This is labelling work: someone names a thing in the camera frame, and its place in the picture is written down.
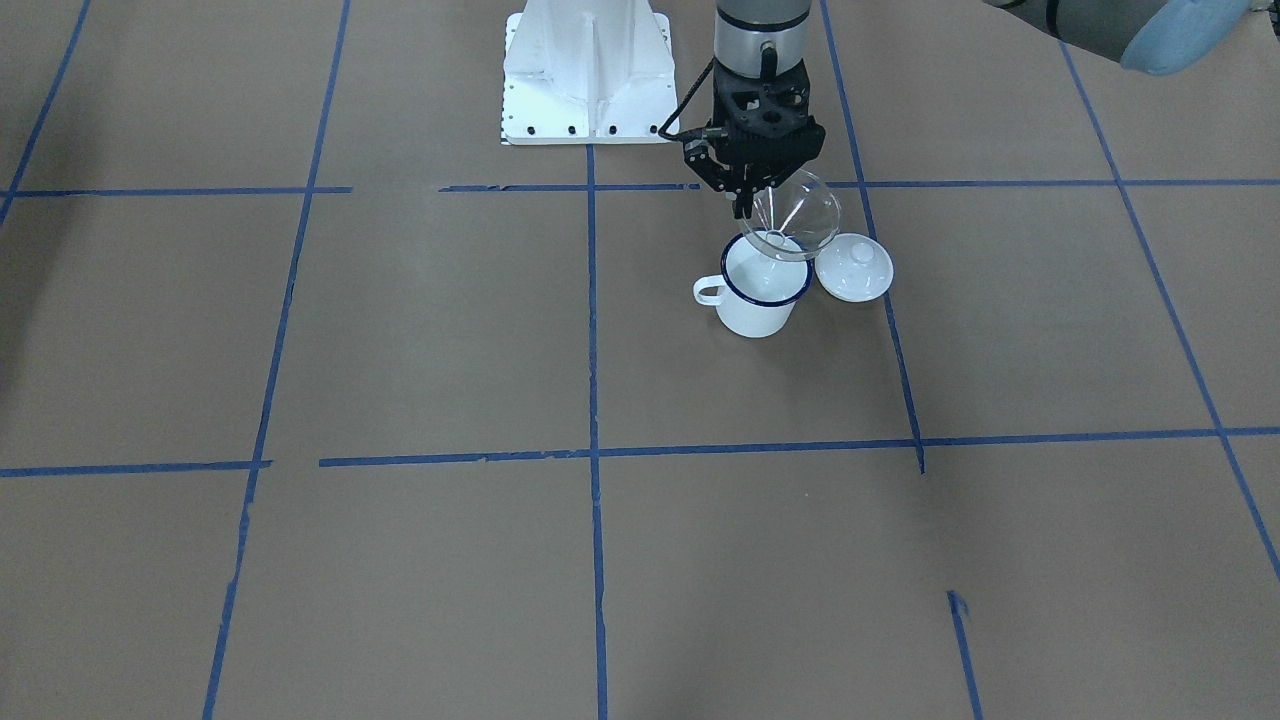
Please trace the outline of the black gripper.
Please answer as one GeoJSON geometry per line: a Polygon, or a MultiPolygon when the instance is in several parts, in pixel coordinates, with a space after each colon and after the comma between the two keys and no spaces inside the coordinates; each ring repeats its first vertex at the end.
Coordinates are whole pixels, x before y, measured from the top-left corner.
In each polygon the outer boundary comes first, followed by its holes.
{"type": "Polygon", "coordinates": [[[708,123],[684,132],[685,164],[714,191],[733,195],[733,218],[753,218],[754,196],[783,183],[820,154],[826,128],[810,114],[806,64],[748,78],[710,61],[691,91],[712,78],[708,123]]]}

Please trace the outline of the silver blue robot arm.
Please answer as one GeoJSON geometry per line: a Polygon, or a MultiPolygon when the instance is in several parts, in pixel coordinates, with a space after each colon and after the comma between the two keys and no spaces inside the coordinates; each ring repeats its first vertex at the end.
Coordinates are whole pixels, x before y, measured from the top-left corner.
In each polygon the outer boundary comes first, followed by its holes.
{"type": "MultiPolygon", "coordinates": [[[[1043,35],[1147,76],[1171,76],[1221,44],[1248,1],[997,1],[1043,35]]],[[[755,196],[815,159],[826,141],[812,117],[804,53],[809,1],[719,1],[710,79],[713,106],[700,128],[672,133],[684,160],[748,220],[755,196]]]]}

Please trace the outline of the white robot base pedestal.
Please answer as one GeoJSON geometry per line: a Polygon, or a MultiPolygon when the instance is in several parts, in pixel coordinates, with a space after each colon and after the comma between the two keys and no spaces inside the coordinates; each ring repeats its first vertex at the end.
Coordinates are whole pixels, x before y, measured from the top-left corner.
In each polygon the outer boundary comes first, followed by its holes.
{"type": "Polygon", "coordinates": [[[677,105],[671,40],[648,1],[527,1],[504,26],[502,142],[663,143],[677,105]]]}

